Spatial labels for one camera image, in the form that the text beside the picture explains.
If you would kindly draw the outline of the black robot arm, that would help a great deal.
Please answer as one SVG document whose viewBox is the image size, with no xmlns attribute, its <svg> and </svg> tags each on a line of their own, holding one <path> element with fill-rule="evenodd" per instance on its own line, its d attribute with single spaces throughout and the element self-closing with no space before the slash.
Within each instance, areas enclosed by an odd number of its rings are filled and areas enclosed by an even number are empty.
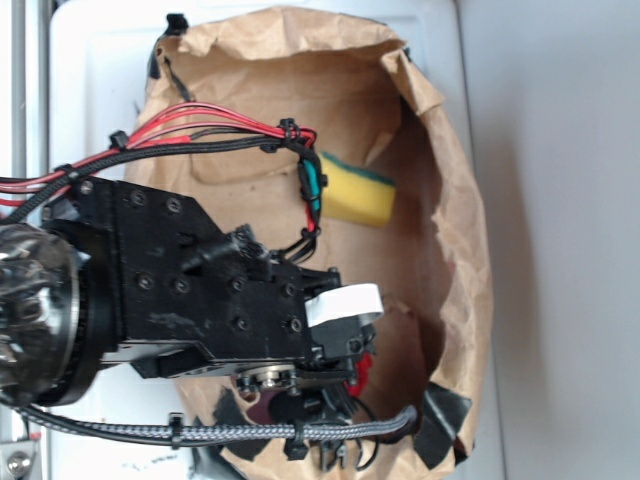
<svg viewBox="0 0 640 480">
<path fill-rule="evenodd" d="M 146 379 L 233 378 L 240 391 L 316 399 L 346 387 L 383 314 L 371 283 L 346 286 L 222 231 L 193 198 L 85 179 L 47 203 L 39 226 L 1 228 L 1 401 L 41 424 L 170 447 L 237 442 L 167 426 L 87 425 L 47 409 L 79 400 L 128 364 Z"/>
</svg>

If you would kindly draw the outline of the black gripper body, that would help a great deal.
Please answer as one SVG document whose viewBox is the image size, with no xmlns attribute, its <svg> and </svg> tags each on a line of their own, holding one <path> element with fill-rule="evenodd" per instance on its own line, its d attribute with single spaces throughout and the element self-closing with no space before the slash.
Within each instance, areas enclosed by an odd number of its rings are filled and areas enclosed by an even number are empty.
<svg viewBox="0 0 640 480">
<path fill-rule="evenodd" d="M 357 401 L 345 382 L 370 352 L 379 289 L 346 286 L 334 269 L 302 268 L 248 226 L 223 232 L 198 202 L 101 179 L 72 191 L 79 280 L 79 366 L 92 380 L 128 364 L 144 378 L 216 376 L 243 394 L 274 392 L 290 459 L 335 428 Z"/>
</svg>

